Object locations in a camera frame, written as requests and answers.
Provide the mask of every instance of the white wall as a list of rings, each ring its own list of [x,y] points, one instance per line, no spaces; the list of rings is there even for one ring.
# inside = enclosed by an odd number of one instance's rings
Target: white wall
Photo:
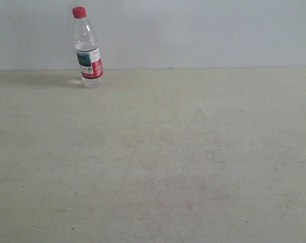
[[[106,69],[306,65],[306,0],[0,0],[0,70],[76,69],[78,5]]]

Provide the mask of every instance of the red label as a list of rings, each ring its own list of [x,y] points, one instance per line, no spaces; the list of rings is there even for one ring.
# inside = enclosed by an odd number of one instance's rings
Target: red label
[[[101,58],[92,63],[93,73],[84,73],[82,72],[82,76],[85,78],[98,78],[103,75],[102,61]]]

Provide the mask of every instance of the floor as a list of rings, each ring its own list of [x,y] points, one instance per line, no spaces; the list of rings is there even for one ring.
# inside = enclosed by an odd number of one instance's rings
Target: floor
[[[306,243],[306,68],[0,72],[0,243]]]

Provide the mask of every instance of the plastic water bottle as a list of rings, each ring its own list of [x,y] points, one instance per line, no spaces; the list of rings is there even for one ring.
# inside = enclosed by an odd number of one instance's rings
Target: plastic water bottle
[[[83,83],[89,88],[98,87],[102,83],[103,68],[99,52],[99,42],[84,7],[73,9],[74,39],[78,63]]]

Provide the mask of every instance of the gray floor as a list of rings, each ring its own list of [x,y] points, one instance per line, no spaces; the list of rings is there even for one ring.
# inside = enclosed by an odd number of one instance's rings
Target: gray floor
[[[306,243],[306,68],[0,72],[0,242]]]

